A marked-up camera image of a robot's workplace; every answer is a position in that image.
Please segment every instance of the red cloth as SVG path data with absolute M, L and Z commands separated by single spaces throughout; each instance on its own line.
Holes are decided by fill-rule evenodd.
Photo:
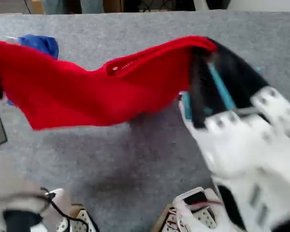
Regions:
M 187 90 L 195 46 L 216 49 L 205 37 L 188 36 L 86 71 L 30 47 L 0 42 L 1 84 L 34 130 L 108 126 L 158 111 Z

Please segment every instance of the white plastic part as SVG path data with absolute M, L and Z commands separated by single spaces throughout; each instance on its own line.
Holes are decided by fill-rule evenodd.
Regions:
M 82 219 L 88 223 L 88 226 L 89 226 L 88 232 L 97 232 L 86 210 L 81 210 L 76 218 Z M 70 231 L 71 232 L 86 232 L 86 226 L 82 222 L 71 221 Z
M 62 189 L 58 188 L 51 193 L 55 193 L 56 196 L 53 198 L 53 202 L 56 206 L 65 214 L 69 214 L 69 209 L 71 207 L 71 199 L 68 193 Z M 43 214 L 43 223 L 49 231 L 55 231 L 58 224 L 62 221 L 62 216 L 54 209 L 52 206 L 49 207 Z
M 211 205 L 194 214 L 188 209 L 184 199 L 200 191 L 205 194 L 208 200 L 219 201 L 211 189 L 203 190 L 201 187 L 192 189 L 174 199 L 173 206 L 176 209 L 176 220 L 179 220 L 190 232 L 235 232 L 236 230 L 233 229 L 222 205 Z
M 290 103 L 272 87 L 261 89 L 251 103 L 270 123 L 256 113 L 240 118 L 227 111 L 208 117 L 206 128 L 197 130 L 181 101 L 179 108 L 214 184 L 230 191 L 247 231 L 270 232 L 290 219 Z M 254 199 L 256 186 L 260 192 Z M 197 228 L 182 202 L 177 208 L 182 220 Z
M 206 0 L 193 0 L 196 11 L 208 10 Z M 290 0 L 231 0 L 232 11 L 284 11 L 290 12 Z

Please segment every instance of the gray carpet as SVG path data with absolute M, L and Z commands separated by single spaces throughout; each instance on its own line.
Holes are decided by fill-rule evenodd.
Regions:
M 0 16 L 0 40 L 26 33 L 54 36 L 60 59 L 91 70 L 170 39 L 207 35 L 261 67 L 290 100 L 290 13 Z M 176 195 L 211 185 L 176 105 L 113 127 L 41 132 L 14 107 L 2 111 L 9 142 L 0 156 L 41 186 L 67 189 L 102 232 L 147 232 Z

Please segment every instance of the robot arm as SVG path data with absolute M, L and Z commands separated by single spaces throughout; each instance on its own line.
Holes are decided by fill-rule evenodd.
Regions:
M 190 232 L 290 231 L 290 103 L 215 43 L 212 57 L 195 57 L 179 108 L 225 210 L 211 206 L 215 228 L 193 217 L 183 196 L 174 200 L 176 213 Z

